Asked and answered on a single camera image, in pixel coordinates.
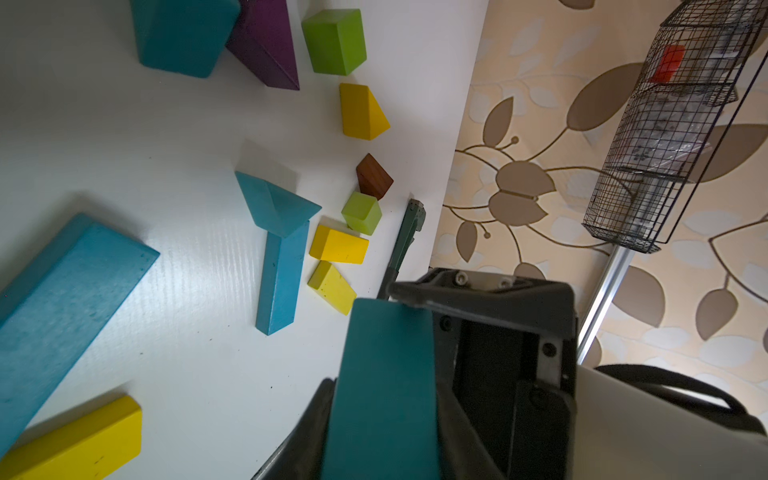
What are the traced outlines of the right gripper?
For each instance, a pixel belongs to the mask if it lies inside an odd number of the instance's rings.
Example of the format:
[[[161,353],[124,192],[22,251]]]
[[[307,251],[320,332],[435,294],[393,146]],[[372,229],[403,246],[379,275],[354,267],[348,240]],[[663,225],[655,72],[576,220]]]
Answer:
[[[433,315],[435,373],[505,479],[569,479],[576,327],[562,282],[435,268],[389,298]]]

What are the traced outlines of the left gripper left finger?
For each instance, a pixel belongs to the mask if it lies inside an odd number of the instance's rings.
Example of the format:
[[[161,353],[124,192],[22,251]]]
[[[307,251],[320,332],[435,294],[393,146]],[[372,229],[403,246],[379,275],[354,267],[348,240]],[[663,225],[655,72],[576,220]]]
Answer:
[[[319,479],[336,380],[321,381],[295,428],[253,479]]]

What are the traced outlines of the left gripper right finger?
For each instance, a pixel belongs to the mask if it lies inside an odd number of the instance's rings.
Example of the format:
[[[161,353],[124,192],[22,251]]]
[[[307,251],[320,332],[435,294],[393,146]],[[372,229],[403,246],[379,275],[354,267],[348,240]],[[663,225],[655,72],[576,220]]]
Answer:
[[[452,390],[436,386],[442,479],[505,479]]]

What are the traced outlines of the yellow triangle block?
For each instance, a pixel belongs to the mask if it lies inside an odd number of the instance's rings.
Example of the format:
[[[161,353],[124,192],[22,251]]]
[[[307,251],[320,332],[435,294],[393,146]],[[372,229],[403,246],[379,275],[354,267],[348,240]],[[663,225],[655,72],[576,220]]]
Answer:
[[[390,123],[371,89],[365,85],[341,83],[342,128],[346,136],[373,140],[390,128]]]

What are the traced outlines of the purple triangle block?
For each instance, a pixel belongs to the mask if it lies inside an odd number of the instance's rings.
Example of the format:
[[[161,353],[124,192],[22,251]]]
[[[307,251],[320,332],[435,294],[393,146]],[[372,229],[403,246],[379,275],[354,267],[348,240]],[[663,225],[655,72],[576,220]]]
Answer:
[[[266,86],[299,91],[287,2],[240,0],[239,4],[227,49]]]

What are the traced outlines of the teal trapezoid block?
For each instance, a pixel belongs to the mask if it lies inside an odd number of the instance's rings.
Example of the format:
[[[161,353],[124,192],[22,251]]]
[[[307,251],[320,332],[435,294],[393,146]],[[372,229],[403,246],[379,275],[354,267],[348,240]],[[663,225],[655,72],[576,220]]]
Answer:
[[[234,0],[131,0],[142,65],[196,78],[211,75],[240,16]]]

